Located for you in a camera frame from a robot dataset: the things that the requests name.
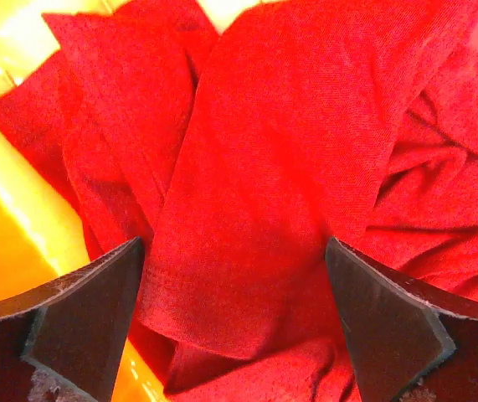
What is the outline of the dark red t shirt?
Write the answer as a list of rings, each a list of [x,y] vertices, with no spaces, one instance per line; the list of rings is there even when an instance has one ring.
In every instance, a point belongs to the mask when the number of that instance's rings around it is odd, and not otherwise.
[[[478,1],[49,14],[0,132],[91,257],[148,244],[136,334],[172,401],[356,401],[337,237],[478,301]]]

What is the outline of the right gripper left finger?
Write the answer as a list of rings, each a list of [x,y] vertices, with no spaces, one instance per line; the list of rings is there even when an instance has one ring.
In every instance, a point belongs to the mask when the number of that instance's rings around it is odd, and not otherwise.
[[[144,265],[134,238],[0,301],[0,401],[111,400]]]

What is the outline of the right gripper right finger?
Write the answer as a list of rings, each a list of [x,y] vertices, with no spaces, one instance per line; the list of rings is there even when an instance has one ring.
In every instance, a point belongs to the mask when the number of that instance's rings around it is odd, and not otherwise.
[[[326,265],[363,401],[478,401],[478,302],[332,237]]]

